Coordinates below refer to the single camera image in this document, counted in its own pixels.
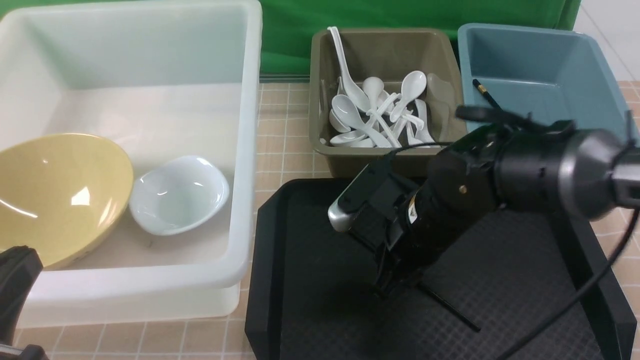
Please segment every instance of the white ceramic spoon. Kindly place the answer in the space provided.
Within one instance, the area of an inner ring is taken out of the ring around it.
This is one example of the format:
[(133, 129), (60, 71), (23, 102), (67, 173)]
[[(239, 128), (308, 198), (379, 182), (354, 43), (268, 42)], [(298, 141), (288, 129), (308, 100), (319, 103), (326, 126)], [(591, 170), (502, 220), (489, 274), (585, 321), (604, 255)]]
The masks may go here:
[[(385, 114), (385, 115), (391, 115), (391, 111), (394, 110), (394, 101), (400, 96), (400, 94), (396, 94), (395, 92), (393, 94), (390, 94), (384, 90), (382, 90), (382, 94), (380, 94), (380, 96), (378, 97), (378, 113), (380, 114)], [(383, 104), (385, 103), (385, 101), (389, 98), (389, 97), (394, 97), (393, 100), (391, 101), (391, 103), (386, 106), (386, 107), (382, 107)]]
[(362, 83), (362, 88), (364, 89), (364, 93), (369, 98), (369, 110), (367, 111), (367, 115), (370, 118), (375, 118), (382, 126), (382, 130), (387, 134), (387, 140), (391, 142), (393, 147), (400, 147), (400, 143), (398, 142), (397, 136), (394, 137), (393, 132), (389, 129), (389, 125), (385, 119), (380, 116), (378, 113), (378, 97), (382, 94), (382, 91), (385, 89), (385, 84), (382, 82), (380, 78), (376, 78), (375, 76), (371, 76), (370, 78), (366, 78)]
[(403, 114), (403, 110), (406, 109), (410, 102), (416, 100), (420, 96), (424, 89), (427, 87), (427, 76), (419, 70), (412, 71), (402, 80), (401, 86), (401, 98), (396, 104), (396, 107), (391, 112), (389, 120), (396, 122)]
[[(433, 139), (433, 136), (431, 136), (431, 133), (429, 132), (429, 123), (428, 123), (429, 111), (427, 110), (427, 103), (420, 99), (416, 99), (415, 107), (418, 112), (418, 118), (420, 118), (424, 122), (424, 127), (416, 131), (415, 137), (420, 142), (435, 142), (435, 140)], [(432, 146), (437, 146), (437, 145), (426, 145), (423, 147), (432, 147)]]
[[(342, 86), (342, 76), (338, 76), (338, 94), (344, 94), (344, 87)], [(348, 133), (351, 128), (343, 124), (340, 119), (335, 116), (333, 110), (329, 111), (329, 124), (339, 133)]]
[(418, 145), (419, 143), (423, 143), (423, 141), (418, 140), (413, 135), (413, 125), (410, 122), (407, 122), (405, 125), (406, 128), (406, 142), (409, 145)]
[(344, 48), (342, 47), (342, 40), (340, 39), (340, 33), (338, 28), (330, 26), (327, 28), (333, 38), (333, 44), (335, 46), (335, 52), (338, 55), (338, 64), (340, 65), (340, 74), (342, 75), (342, 86), (344, 92), (351, 99), (353, 104), (363, 113), (369, 110), (369, 98), (362, 91), (362, 89), (351, 79), (349, 74), (349, 68), (347, 67), (347, 59), (344, 56)]
[[(398, 98), (399, 94), (393, 93), (389, 97), (387, 97), (378, 108), (379, 111), (381, 109), (387, 108), (389, 109), (393, 106), (393, 102)], [(378, 131), (378, 122), (375, 119), (369, 119), (366, 123), (367, 126), (373, 127), (376, 131)], [(332, 141), (339, 144), (345, 144), (349, 142), (355, 142), (359, 140), (363, 140), (367, 135), (360, 130), (350, 131), (348, 133), (342, 133), (334, 136)]]
[(389, 140), (385, 139), (382, 134), (375, 131), (372, 127), (367, 126), (360, 118), (358, 108), (356, 108), (353, 101), (346, 95), (336, 95), (331, 100), (331, 106), (335, 111), (336, 116), (343, 124), (352, 127), (353, 129), (360, 130), (365, 133), (378, 147), (391, 147)]
[(339, 133), (348, 133), (351, 131), (350, 127), (343, 124), (342, 121), (335, 116), (333, 109), (329, 111), (329, 124), (331, 124), (331, 126), (333, 126), (333, 128)]

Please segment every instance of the textured tray surface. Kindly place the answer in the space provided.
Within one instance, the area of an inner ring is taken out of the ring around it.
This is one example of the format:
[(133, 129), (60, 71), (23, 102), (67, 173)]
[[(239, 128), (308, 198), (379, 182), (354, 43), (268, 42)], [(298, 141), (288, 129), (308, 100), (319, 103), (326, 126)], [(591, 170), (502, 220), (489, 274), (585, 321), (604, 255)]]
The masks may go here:
[[(372, 256), (326, 219), (342, 189), (296, 189), (287, 199), (281, 360), (494, 359), (575, 292), (546, 219), (503, 212), (473, 227), (424, 278), (480, 333), (417, 290), (379, 300), (369, 286)], [(355, 229), (375, 236), (382, 221), (363, 212)], [(575, 306), (513, 359), (602, 355)]]

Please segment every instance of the white plastic bin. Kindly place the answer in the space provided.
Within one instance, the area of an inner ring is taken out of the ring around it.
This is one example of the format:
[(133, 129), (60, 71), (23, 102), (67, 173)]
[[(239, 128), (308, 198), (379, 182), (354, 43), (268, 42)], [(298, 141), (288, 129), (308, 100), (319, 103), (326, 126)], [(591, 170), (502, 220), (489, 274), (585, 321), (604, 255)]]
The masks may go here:
[(40, 275), (19, 326), (236, 308), (252, 238), (261, 31), (255, 0), (48, 6), (0, 22), (0, 149), (91, 133), (121, 145), (137, 175), (196, 154), (233, 187), (221, 213), (177, 236), (145, 233), (127, 212), (86, 258)]

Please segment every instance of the green backdrop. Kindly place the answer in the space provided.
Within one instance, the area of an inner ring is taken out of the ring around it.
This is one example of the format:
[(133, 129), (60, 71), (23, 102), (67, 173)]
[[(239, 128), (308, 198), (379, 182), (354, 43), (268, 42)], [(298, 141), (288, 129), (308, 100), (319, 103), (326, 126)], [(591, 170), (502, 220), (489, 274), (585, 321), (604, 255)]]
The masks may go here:
[[(12, 9), (87, 0), (0, 0)], [(262, 0), (263, 74), (308, 74), (311, 38), (327, 26), (438, 28), (453, 40), (468, 22), (572, 29), (580, 0)]]

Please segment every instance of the blue plastic bin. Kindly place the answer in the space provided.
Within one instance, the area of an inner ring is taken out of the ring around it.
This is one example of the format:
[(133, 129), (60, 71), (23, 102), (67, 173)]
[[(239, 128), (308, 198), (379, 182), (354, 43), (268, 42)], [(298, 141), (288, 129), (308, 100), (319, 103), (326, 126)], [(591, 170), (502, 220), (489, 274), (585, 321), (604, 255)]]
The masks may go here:
[[(478, 79), (505, 110), (544, 124), (574, 119), (625, 138), (627, 103), (598, 44), (572, 31), (491, 24), (458, 30), (465, 104), (489, 106)], [(467, 123), (472, 131), (480, 126)]]

